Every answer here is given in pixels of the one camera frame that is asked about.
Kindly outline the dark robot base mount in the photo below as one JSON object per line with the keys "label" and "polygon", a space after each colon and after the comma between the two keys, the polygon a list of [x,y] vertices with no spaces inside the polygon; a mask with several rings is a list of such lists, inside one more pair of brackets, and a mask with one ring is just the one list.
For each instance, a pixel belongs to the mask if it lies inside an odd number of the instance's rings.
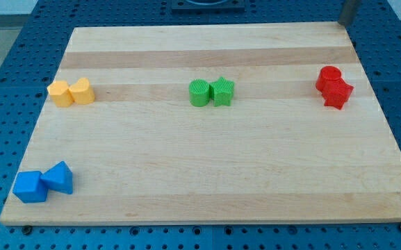
{"label": "dark robot base mount", "polygon": [[246,0],[171,0],[173,13],[215,12],[224,10],[243,11]]}

